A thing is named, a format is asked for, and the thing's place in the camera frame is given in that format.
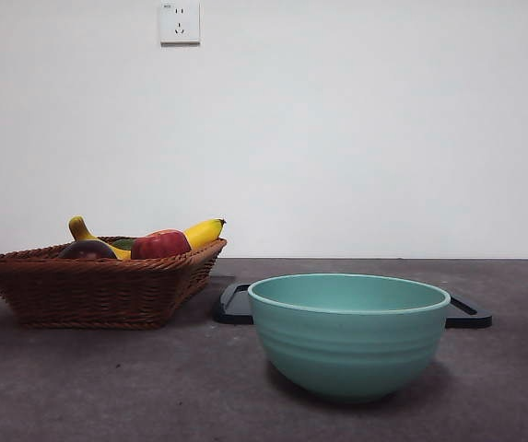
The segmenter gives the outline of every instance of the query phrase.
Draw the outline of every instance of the yellow banana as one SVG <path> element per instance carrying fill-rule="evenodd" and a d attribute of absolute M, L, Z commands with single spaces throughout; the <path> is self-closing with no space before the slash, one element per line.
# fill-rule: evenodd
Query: yellow banana
<path fill-rule="evenodd" d="M 69 220 L 69 230 L 71 231 L 71 235 L 73 235 L 73 238 L 76 241 L 80 241 L 82 239 L 93 239 L 96 241 L 103 242 L 108 247 L 112 249 L 114 254 L 116 255 L 116 258 L 119 260 L 130 260 L 131 259 L 131 251 L 130 250 L 122 250 L 118 249 L 116 247 L 111 246 L 105 241 L 102 241 L 98 237 L 93 236 L 91 233 L 89 233 L 88 228 L 86 227 L 86 223 L 83 222 L 83 218 L 81 216 L 74 216 Z"/>
<path fill-rule="evenodd" d="M 192 250 L 196 250 L 217 239 L 224 224 L 224 219 L 207 219 L 202 223 L 186 228 L 183 233 L 188 239 Z"/>

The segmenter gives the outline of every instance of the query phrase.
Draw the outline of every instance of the brown wicker basket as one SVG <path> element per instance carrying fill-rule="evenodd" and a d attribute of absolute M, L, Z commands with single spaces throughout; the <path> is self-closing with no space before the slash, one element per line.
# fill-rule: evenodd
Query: brown wicker basket
<path fill-rule="evenodd" d="M 101 237 L 107 242 L 126 237 Z M 68 244 L 0 254 L 0 296 L 33 328 L 147 330 L 208 282 L 227 241 L 164 259 L 66 260 Z"/>

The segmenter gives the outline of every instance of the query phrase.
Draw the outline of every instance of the concrete floor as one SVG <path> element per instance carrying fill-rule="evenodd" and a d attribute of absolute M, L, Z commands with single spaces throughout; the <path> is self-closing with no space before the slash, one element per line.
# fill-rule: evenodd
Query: concrete floor
<path fill-rule="evenodd" d="M 367 405 L 321 401 L 280 375 L 250 325 L 212 321 L 233 282 L 373 273 L 469 297 L 494 314 L 447 329 L 434 362 Z M 23 330 L 0 298 L 0 441 L 528 441 L 528 261 L 219 259 L 156 331 Z"/>

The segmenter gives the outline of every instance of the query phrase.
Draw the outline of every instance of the electrical socket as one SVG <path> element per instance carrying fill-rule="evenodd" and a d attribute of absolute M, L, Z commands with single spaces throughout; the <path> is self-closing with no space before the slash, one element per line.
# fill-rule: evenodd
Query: electrical socket
<path fill-rule="evenodd" d="M 199 1 L 163 1 L 159 6 L 158 16 L 162 45 L 200 43 Z"/>

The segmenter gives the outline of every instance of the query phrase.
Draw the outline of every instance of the red apple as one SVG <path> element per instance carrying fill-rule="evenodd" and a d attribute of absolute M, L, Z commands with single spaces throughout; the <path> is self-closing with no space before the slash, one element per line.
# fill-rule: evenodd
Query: red apple
<path fill-rule="evenodd" d="M 167 258 L 190 250 L 190 243 L 183 232 L 169 228 L 135 239 L 131 259 Z"/>

